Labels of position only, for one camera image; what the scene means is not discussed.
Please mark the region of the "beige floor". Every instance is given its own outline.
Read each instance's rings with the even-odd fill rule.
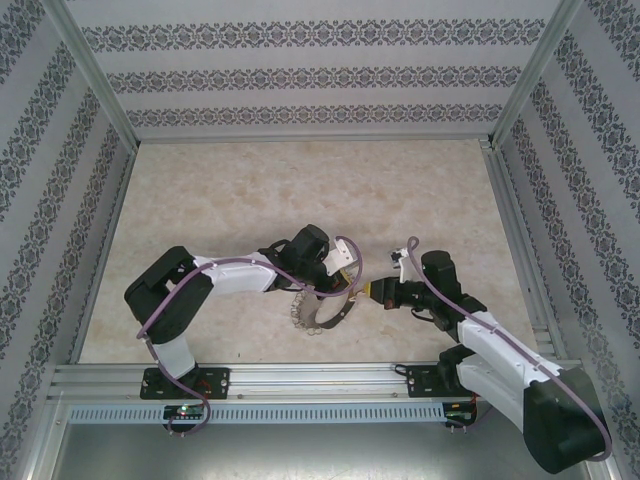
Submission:
[[[362,248],[367,280],[397,274],[387,252],[421,239],[448,250],[463,289],[529,346],[535,341],[478,143],[468,141],[143,145],[81,362],[148,362],[127,286],[169,247],[247,254],[307,223]],[[408,309],[358,300],[342,324],[294,328],[295,294],[211,298],[187,331],[200,362],[435,360],[453,345]]]

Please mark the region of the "circular saw blade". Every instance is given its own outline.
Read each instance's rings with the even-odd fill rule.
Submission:
[[[344,270],[342,275],[352,284],[352,276]],[[340,323],[351,311],[356,303],[356,292],[351,290],[345,295],[346,299],[340,310],[327,320],[317,321],[318,312],[326,305],[326,300],[319,299],[309,292],[299,292],[291,304],[291,320],[296,328],[306,330],[309,335],[319,335],[323,330],[330,330]]]

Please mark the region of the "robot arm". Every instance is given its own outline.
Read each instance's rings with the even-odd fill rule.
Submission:
[[[194,270],[213,265],[198,272],[146,332],[158,361],[172,377],[184,377],[196,367],[184,332],[207,297],[234,292],[269,292],[291,285],[269,266],[313,285],[318,292],[336,292],[349,285],[340,270],[355,261],[344,240],[337,240],[335,248],[330,249],[329,237],[314,225],[307,225],[292,241],[280,240],[239,258],[249,262],[226,263],[228,259],[192,256],[184,247],[173,247],[125,292],[125,301],[133,315],[144,325],[169,295],[169,283],[177,285]]]
[[[407,251],[394,253],[399,253],[394,260],[399,260],[401,268],[408,268],[408,262],[402,261]],[[554,375],[567,385],[607,428],[587,374],[580,368],[564,370],[544,359],[507,332],[482,303],[462,293],[447,252],[427,252],[421,262],[425,276],[445,297],[490,329],[445,304],[424,282],[405,280],[407,272],[372,282],[366,291],[385,309],[409,306],[414,311],[428,310],[431,321],[460,343],[440,354],[438,372],[444,384],[475,392],[504,414],[523,433],[535,460],[550,473],[605,450],[602,432],[548,376]]]

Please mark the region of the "wallpaper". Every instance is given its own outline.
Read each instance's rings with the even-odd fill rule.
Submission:
[[[640,15],[584,2],[503,145],[563,340],[640,477]]]
[[[0,6],[0,479],[66,363],[131,162],[37,1]]]
[[[557,3],[67,4],[147,140],[488,134]]]

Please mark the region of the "gray metal floor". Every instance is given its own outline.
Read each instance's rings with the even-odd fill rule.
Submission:
[[[316,480],[589,478],[559,475],[531,458],[501,415],[467,435],[443,426],[209,425],[172,438],[152,425],[69,425],[54,478],[60,480]]]

